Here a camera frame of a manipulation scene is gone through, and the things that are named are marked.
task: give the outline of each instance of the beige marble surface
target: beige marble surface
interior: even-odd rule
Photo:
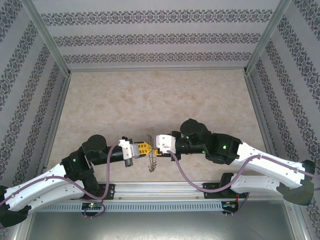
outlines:
[[[109,146],[122,136],[145,141],[146,134],[179,131],[188,118],[204,123],[211,132],[265,149],[241,70],[73,73],[48,168],[94,134],[105,136]],[[198,154],[183,155],[180,163],[193,181],[220,180],[222,173],[238,171]],[[134,159],[133,164],[125,168],[124,162],[112,163],[110,180],[184,180],[169,158],[158,158],[152,173],[147,157]],[[98,181],[104,181],[106,165],[94,169]]]

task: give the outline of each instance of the patterned wallpaper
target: patterned wallpaper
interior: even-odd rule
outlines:
[[[37,174],[65,77],[19,0],[0,15],[0,185],[11,187]]]
[[[244,67],[279,0],[35,0],[71,70]]]
[[[276,153],[312,160],[320,175],[320,0],[294,0],[251,73]],[[314,180],[315,187],[320,187]],[[320,239],[320,192],[301,207]]]

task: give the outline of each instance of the damask pattern wall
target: damask pattern wall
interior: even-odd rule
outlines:
[[[320,175],[320,0],[294,0],[251,72],[276,153],[312,160]],[[319,181],[313,181],[320,187]],[[320,239],[320,192],[302,207]]]
[[[19,0],[0,16],[0,185],[12,187],[37,174],[65,76]]]
[[[244,67],[279,0],[35,0],[71,70]]]

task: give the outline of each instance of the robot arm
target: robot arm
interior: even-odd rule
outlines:
[[[273,192],[282,194],[287,201],[300,205],[309,204],[313,197],[312,178],[296,171],[301,170],[314,174],[315,164],[313,162],[309,160],[293,162],[269,155],[233,136],[211,133],[203,123],[193,119],[185,121],[181,125],[180,132],[172,131],[171,134],[156,136],[155,145],[156,149],[151,149],[151,146],[145,142],[133,143],[131,139],[122,137],[110,155],[110,163],[124,161],[125,166],[130,167],[133,165],[133,158],[143,157],[148,154],[148,151],[154,151],[160,157],[171,157],[171,160],[173,157],[168,151],[171,151],[178,159],[181,159],[182,154],[202,154],[213,163],[237,166],[242,166],[250,156],[265,156],[290,165],[295,170],[261,157],[255,158],[247,164],[247,167],[266,176],[240,176],[231,185],[231,191],[237,194],[252,190]],[[80,189],[97,197],[103,195],[94,176],[93,165],[106,164],[110,150],[103,136],[94,135],[77,151],[72,152],[61,163],[42,175],[18,186],[10,188],[0,186],[0,201],[2,201],[0,223],[2,226],[9,227],[18,224],[26,219],[28,214],[47,205],[82,198],[85,194]],[[226,185],[232,181],[236,177],[232,175],[232,173],[224,174],[220,184]],[[39,182],[16,193],[36,180]]]

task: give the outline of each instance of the enclosure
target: enclosure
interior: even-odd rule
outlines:
[[[1,0],[1,185],[40,175],[94,134],[105,136],[108,146],[122,136],[146,141],[148,135],[179,131],[189,118],[280,158],[312,160],[319,175],[319,4]],[[180,162],[198,184],[239,170],[198,154]],[[132,194],[154,184],[179,197],[192,191],[169,158],[159,157],[153,172],[149,166],[148,157],[129,168],[113,163],[111,183],[135,184]],[[94,170],[104,182],[106,166]],[[119,200],[126,198],[121,194]],[[199,194],[191,193],[203,203]],[[271,195],[250,196],[234,218],[197,208],[107,212],[90,222],[79,213],[42,211],[0,230],[0,237],[235,239],[242,234],[315,240],[320,239],[319,197],[315,191],[308,206],[298,206]]]

